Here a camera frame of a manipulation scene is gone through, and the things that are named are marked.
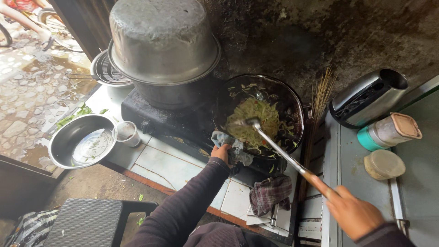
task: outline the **bicycle wheel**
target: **bicycle wheel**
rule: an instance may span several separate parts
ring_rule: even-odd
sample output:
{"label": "bicycle wheel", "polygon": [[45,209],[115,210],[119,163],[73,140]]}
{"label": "bicycle wheel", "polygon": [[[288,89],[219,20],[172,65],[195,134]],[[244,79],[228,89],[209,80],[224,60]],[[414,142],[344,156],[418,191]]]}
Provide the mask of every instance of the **bicycle wheel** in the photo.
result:
{"label": "bicycle wheel", "polygon": [[6,28],[0,24],[0,47],[9,47],[12,44],[12,37]]}
{"label": "bicycle wheel", "polygon": [[44,8],[38,14],[38,21],[47,25],[49,31],[55,36],[56,43],[71,51],[83,52],[67,27],[54,16],[58,14],[53,8]]}

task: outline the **stainless steel kettle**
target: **stainless steel kettle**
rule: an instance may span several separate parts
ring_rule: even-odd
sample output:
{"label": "stainless steel kettle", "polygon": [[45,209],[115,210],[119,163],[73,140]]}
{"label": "stainless steel kettle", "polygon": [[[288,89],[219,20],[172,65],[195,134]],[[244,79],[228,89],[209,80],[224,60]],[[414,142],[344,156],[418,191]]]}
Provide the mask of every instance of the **stainless steel kettle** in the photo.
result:
{"label": "stainless steel kettle", "polygon": [[341,125],[361,128],[388,112],[407,88],[404,75],[393,69],[377,69],[339,92],[330,102],[329,110]]}

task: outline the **cloth rag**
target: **cloth rag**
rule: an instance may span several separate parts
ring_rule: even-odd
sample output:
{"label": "cloth rag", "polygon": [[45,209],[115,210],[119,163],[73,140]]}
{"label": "cloth rag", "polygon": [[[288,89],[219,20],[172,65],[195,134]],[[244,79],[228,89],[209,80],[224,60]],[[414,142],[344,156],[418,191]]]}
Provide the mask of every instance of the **cloth rag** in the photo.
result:
{"label": "cloth rag", "polygon": [[253,162],[253,156],[244,152],[244,143],[227,135],[221,131],[214,131],[212,133],[212,142],[220,148],[224,144],[229,144],[232,148],[229,150],[229,164],[236,165],[241,161],[244,166],[249,166]]}
{"label": "cloth rag", "polygon": [[254,215],[259,217],[267,214],[275,204],[290,210],[288,196],[292,191],[293,184],[288,176],[268,178],[260,183],[255,183],[255,187],[250,190],[250,205]]}

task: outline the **teal lid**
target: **teal lid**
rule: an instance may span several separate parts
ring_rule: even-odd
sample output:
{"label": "teal lid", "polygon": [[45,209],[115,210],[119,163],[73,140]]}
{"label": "teal lid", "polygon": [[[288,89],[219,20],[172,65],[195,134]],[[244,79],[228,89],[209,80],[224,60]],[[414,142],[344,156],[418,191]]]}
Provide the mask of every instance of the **teal lid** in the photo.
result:
{"label": "teal lid", "polygon": [[362,128],[358,133],[357,133],[357,138],[358,141],[360,142],[360,144],[367,150],[369,151],[375,151],[378,149],[386,149],[385,147],[381,147],[380,145],[378,145],[371,137],[371,135],[369,135],[369,131],[367,131],[368,126]]}

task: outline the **black stove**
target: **black stove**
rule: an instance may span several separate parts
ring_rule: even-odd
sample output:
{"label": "black stove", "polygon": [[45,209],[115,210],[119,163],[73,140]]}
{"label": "black stove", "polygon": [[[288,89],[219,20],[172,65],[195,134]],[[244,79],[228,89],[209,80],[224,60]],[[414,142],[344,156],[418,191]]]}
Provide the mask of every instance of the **black stove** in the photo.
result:
{"label": "black stove", "polygon": [[[152,107],[133,89],[122,102],[122,118],[135,123],[144,133],[207,163],[214,145],[210,138],[215,130],[212,119],[216,92],[212,90],[211,94],[206,94],[196,107],[164,110]],[[239,162],[232,169],[231,175],[253,186],[255,182],[261,182],[285,167],[284,160],[255,157],[248,167]]]}

